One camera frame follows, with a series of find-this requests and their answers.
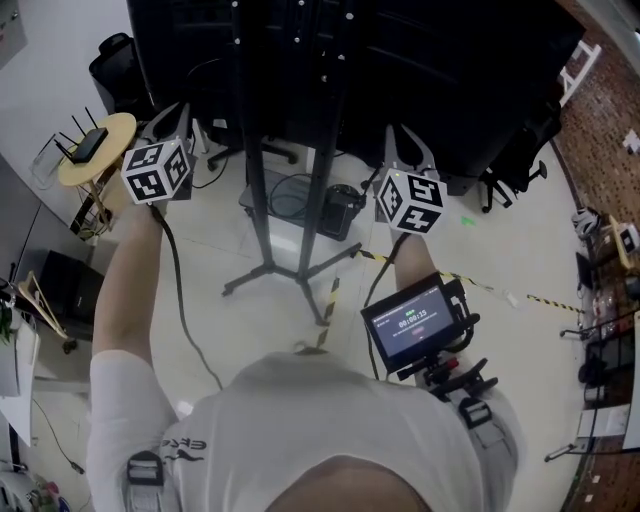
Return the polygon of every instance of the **floor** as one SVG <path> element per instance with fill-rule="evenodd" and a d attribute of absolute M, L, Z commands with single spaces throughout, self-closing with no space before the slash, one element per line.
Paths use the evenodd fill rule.
<path fill-rule="evenodd" d="M 471 310 L 482 317 L 468 353 L 472 359 L 489 359 L 485 377 L 499 377 L 500 388 L 522 423 L 528 453 L 510 507 L 518 512 L 560 509 L 578 458 L 567 456 L 549 464 L 543 458 L 573 440 L 582 408 L 582 391 L 576 379 L 580 345 L 558 337 L 561 328 L 575 325 L 575 315 L 526 298 L 533 294 L 580 305 L 574 257 L 579 243 L 570 222 L 574 209 L 571 194 L 552 149 L 545 146 L 539 157 L 547 165 L 548 179 L 535 180 L 512 208 L 504 210 L 498 205 L 484 215 L 478 191 L 472 190 L 463 198 L 451 198 L 443 225 L 427 237 L 440 270 L 469 276 L 499 290 L 492 294 L 465 284 Z M 266 166 L 293 173 L 302 172 L 303 162 L 301 158 L 298 166 L 289 166 L 271 156 Z M 358 186 L 369 173 L 364 164 L 345 155 L 335 160 L 331 179 Z M 201 158 L 195 182 L 204 183 L 210 177 Z M 300 289 L 288 279 L 266 276 L 237 289 L 230 297 L 221 297 L 226 281 L 261 263 L 249 218 L 237 204 L 243 187 L 244 160 L 236 156 L 215 185 L 194 191 L 189 202 L 171 204 L 167 216 L 178 240 L 191 332 L 224 384 L 261 356 L 290 351 L 299 340 L 314 343 L 321 332 Z M 388 254 L 389 230 L 384 224 L 374 223 L 373 211 L 370 198 L 343 243 L 317 237 L 312 264 L 355 242 L 362 242 L 370 252 Z M 104 269 L 108 263 L 115 242 L 126 229 L 128 214 L 130 210 L 98 245 L 94 260 L 97 268 Z M 300 228 L 271 221 L 271 240 L 280 264 L 296 268 L 301 236 Z M 372 371 L 359 310 L 380 267 L 379 262 L 358 256 L 343 260 L 312 282 L 323 310 L 334 278 L 340 278 L 326 348 L 367 375 Z M 389 272 L 375 298 L 394 291 Z M 509 294 L 517 299 L 517 308 L 505 298 Z M 215 392 L 215 384 L 184 338 L 176 300 L 173 263 L 165 242 L 153 321 L 153 354 L 160 383 L 178 414 L 184 416 L 198 399 Z M 219 339 L 212 339 L 214 330 Z M 70 357 L 86 359 L 88 351 L 84 346 Z M 49 354 L 51 358 L 61 357 L 58 351 L 51 352 L 55 352 Z M 86 400 L 46 393 L 36 399 L 68 456 L 84 464 L 90 429 Z M 64 461 L 37 410 L 34 435 L 37 446 L 26 454 L 32 469 L 55 480 L 73 510 L 78 510 L 89 497 L 86 482 Z M 91 505 L 83 510 L 91 510 Z"/>

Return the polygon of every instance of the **black stand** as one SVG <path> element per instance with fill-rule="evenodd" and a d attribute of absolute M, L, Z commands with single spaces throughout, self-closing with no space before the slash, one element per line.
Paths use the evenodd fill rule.
<path fill-rule="evenodd" d="M 295 280 L 295 282 L 300 285 L 302 292 L 311 307 L 316 324 L 318 325 L 327 325 L 327 322 L 320 314 L 318 306 L 315 303 L 311 293 L 311 287 L 309 286 L 309 279 L 343 258 L 355 256 L 357 251 L 362 247 L 362 244 L 356 244 L 347 250 L 342 251 L 340 254 L 335 255 L 326 262 L 309 268 L 311 253 L 313 251 L 313 243 L 318 229 L 318 224 L 320 222 L 320 216 L 322 214 L 327 181 L 331 172 L 333 155 L 336 152 L 336 142 L 338 139 L 340 121 L 342 119 L 342 107 L 347 92 L 348 69 L 346 66 L 346 60 L 354 58 L 354 52 L 352 51 L 355 46 L 354 43 L 356 39 L 356 25 L 354 22 L 359 19 L 355 12 L 356 3 L 357 0 L 347 0 L 344 4 L 345 11 L 342 13 L 342 21 L 339 22 L 339 26 L 336 31 L 334 47 L 331 52 L 327 52 L 325 57 L 328 59 L 328 72 L 322 81 L 319 81 L 323 88 L 323 96 L 320 100 L 322 102 L 322 109 L 320 109 L 322 115 L 316 122 L 318 125 L 326 127 L 326 130 L 323 130 L 322 140 L 318 144 L 316 157 L 313 162 L 311 188 L 307 202 L 304 234 L 300 252 L 300 263 L 297 272 L 282 268 L 276 265 L 273 260 L 271 241 L 269 238 L 267 196 L 264 164 L 262 160 L 262 134 L 260 133 L 260 123 L 255 116 L 255 113 L 259 110 L 256 108 L 255 95 L 252 92 L 252 84 L 260 84 L 261 81 L 259 77 L 252 76 L 253 74 L 251 69 L 251 63 L 254 62 L 252 56 L 256 49 L 256 45 L 253 44 L 252 40 L 252 35 L 255 32 L 252 32 L 249 29 L 245 30 L 245 27 L 250 27 L 252 19 L 251 1 L 239 0 L 238 3 L 234 2 L 236 6 L 232 8 L 232 27 L 238 79 L 238 108 L 242 124 L 244 149 L 247 154 L 247 175 L 249 184 L 251 185 L 254 205 L 251 220 L 253 221 L 253 225 L 256 230 L 264 263 L 253 269 L 248 274 L 227 283 L 222 295 L 227 296 L 238 286 L 248 283 L 249 281 L 257 279 L 265 274 L 280 274 Z M 305 31 L 304 27 L 298 28 L 300 31 L 297 33 L 300 33 L 301 37 L 305 37 L 305 34 L 310 33 L 310 31 Z M 297 58 L 298 64 L 300 64 L 301 67 L 296 67 L 296 63 L 292 63 L 291 67 L 292 69 L 299 69 L 299 72 L 303 73 L 302 70 L 306 69 L 308 62 L 311 62 L 308 54 L 305 53 L 305 50 L 308 50 L 309 45 L 299 44 L 300 38 L 297 39 L 298 41 L 294 42 L 293 39 L 291 41 L 291 52 L 293 58 Z"/>

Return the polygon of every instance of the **tape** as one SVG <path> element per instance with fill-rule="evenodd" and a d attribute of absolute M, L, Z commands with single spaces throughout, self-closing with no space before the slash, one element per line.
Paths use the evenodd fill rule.
<path fill-rule="evenodd" d="M 376 260 L 376 261 L 382 261 L 382 262 L 387 261 L 387 257 L 382 256 L 381 254 L 373 254 L 369 251 L 362 251 L 362 250 L 358 251 L 358 253 L 360 253 L 360 255 L 363 256 L 364 258 L 368 258 L 370 260 Z M 494 292 L 496 290 L 493 286 L 487 286 L 485 284 L 478 283 L 477 281 L 471 279 L 470 277 L 461 276 L 460 274 L 454 274 L 452 272 L 440 272 L 440 271 L 438 271 L 438 273 L 442 277 L 449 277 L 451 279 L 460 279 L 460 281 L 465 281 L 467 283 L 472 284 L 473 286 L 477 286 L 478 288 L 482 288 L 483 290 L 486 290 L 488 292 Z"/>
<path fill-rule="evenodd" d="M 566 309 L 567 311 L 573 311 L 574 313 L 583 313 L 584 311 L 578 308 L 574 308 L 572 306 L 567 306 L 566 304 L 562 304 L 561 302 L 556 302 L 554 300 L 547 300 L 541 297 L 536 297 L 535 295 L 527 295 L 527 299 L 535 300 L 536 302 L 541 302 L 542 304 L 546 304 L 547 306 L 553 306 L 554 308 Z"/>
<path fill-rule="evenodd" d="M 329 303 L 327 304 L 327 309 L 324 310 L 324 319 L 329 323 L 324 330 L 318 336 L 318 341 L 316 342 L 316 348 L 321 348 L 322 345 L 327 341 L 327 335 L 329 334 L 329 327 L 331 327 L 331 317 L 333 316 L 333 310 L 336 306 L 336 300 L 338 299 L 338 289 L 340 288 L 340 278 L 336 277 L 333 281 L 333 285 L 331 286 L 331 294 L 329 295 Z"/>

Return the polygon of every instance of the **monitor screen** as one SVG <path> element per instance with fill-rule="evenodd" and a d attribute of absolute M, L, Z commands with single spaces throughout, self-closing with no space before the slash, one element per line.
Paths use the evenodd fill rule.
<path fill-rule="evenodd" d="M 437 286 L 373 319 L 387 356 L 399 354 L 452 324 L 453 318 Z"/>

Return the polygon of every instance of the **black display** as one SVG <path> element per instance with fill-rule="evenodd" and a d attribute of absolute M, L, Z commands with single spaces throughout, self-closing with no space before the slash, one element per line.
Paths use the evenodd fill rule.
<path fill-rule="evenodd" d="M 460 281 L 445 285 L 436 272 L 361 311 L 389 373 L 437 354 L 480 319 L 457 312 L 454 298 L 464 301 Z"/>
<path fill-rule="evenodd" d="M 437 286 L 373 319 L 387 355 L 394 356 L 453 324 Z"/>

